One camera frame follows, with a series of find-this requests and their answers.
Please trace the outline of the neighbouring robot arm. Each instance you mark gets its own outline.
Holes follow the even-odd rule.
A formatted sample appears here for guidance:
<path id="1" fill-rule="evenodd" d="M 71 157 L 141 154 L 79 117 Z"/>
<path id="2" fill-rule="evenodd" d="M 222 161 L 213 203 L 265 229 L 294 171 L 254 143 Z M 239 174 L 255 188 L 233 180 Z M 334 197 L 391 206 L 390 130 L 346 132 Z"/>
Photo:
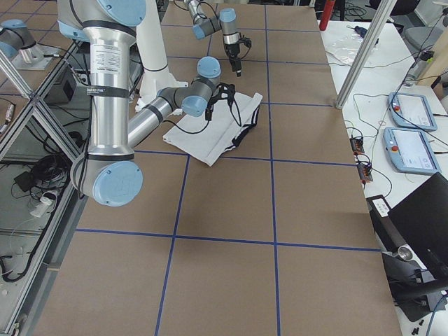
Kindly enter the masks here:
<path id="1" fill-rule="evenodd" d="M 1 23 L 1 51 L 20 70 L 43 71 L 51 61 L 19 19 Z"/>

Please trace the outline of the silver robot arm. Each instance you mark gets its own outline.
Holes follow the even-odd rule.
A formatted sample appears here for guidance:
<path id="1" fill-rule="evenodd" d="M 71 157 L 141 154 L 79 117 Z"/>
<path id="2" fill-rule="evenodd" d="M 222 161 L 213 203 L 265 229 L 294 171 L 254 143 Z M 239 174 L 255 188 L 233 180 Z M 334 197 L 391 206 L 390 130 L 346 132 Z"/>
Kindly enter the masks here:
<path id="1" fill-rule="evenodd" d="M 134 147 L 176 110 L 202 115 L 220 83 L 221 66 L 206 56 L 191 84 L 175 80 L 154 1 L 59 1 L 57 11 L 61 33 L 90 45 L 90 139 L 71 168 L 71 180 L 96 202 L 120 207 L 138 195 L 144 181 Z M 132 46 L 143 65 L 145 102 L 134 117 L 129 115 Z"/>
<path id="2" fill-rule="evenodd" d="M 240 45 L 244 44 L 247 48 L 251 47 L 251 40 L 246 38 L 237 28 L 237 15 L 234 8 L 224 8 L 217 13 L 212 9 L 213 16 L 207 14 L 201 9 L 201 5 L 208 5 L 206 1 L 183 1 L 185 9 L 192 18 L 192 31 L 196 39 L 201 40 L 216 32 L 223 35 L 223 47 L 225 54 L 230 62 L 232 71 L 237 77 L 242 74 L 242 57 L 239 55 Z"/>

